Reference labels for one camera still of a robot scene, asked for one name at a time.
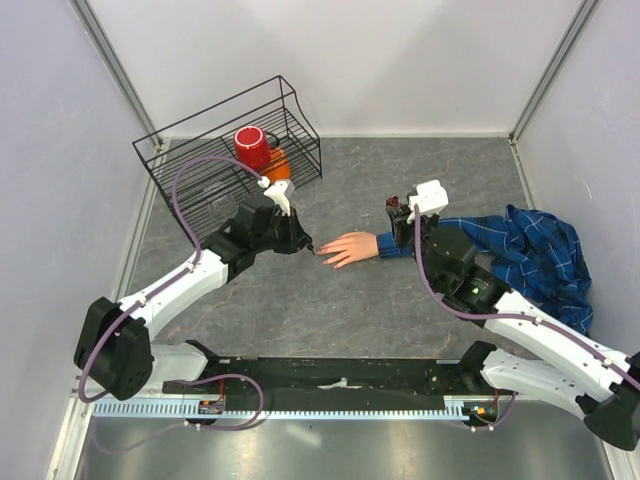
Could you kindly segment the red nail polish bottle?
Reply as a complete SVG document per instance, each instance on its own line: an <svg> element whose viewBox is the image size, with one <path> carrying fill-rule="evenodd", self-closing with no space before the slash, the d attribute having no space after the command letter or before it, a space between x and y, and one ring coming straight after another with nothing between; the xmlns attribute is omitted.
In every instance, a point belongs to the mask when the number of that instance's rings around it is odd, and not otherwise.
<svg viewBox="0 0 640 480"><path fill-rule="evenodd" d="M388 208L399 209L401 207L401 203L398 196L389 197L385 202Z"/></svg>

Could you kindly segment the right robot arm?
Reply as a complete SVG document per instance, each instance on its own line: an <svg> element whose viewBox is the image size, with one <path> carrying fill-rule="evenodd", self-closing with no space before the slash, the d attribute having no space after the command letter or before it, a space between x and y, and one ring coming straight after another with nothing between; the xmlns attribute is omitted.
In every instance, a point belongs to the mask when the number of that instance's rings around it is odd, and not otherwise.
<svg viewBox="0 0 640 480"><path fill-rule="evenodd" d="M463 356L458 381L467 392L509 390L579 418L609 445L639 444L639 357L599 344L563 325L476 261L465 234L438 224L444 200L390 197L393 240L412 251L428 295L447 313L524 347L525 360L476 343Z"/></svg>

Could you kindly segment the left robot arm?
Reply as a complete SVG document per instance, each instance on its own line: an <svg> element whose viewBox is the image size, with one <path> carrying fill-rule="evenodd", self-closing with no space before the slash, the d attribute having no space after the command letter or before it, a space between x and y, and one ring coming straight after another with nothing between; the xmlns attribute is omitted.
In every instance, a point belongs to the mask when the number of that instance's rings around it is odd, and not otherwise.
<svg viewBox="0 0 640 480"><path fill-rule="evenodd" d="M244 200L183 264L118 301L101 297L88 308L74 354L80 385L97 384L123 401L149 383L185 381L198 393L219 382L219 369L194 341L155 344L156 335L201 297L250 268L260 253L294 254L313 247L294 208L272 199Z"/></svg>

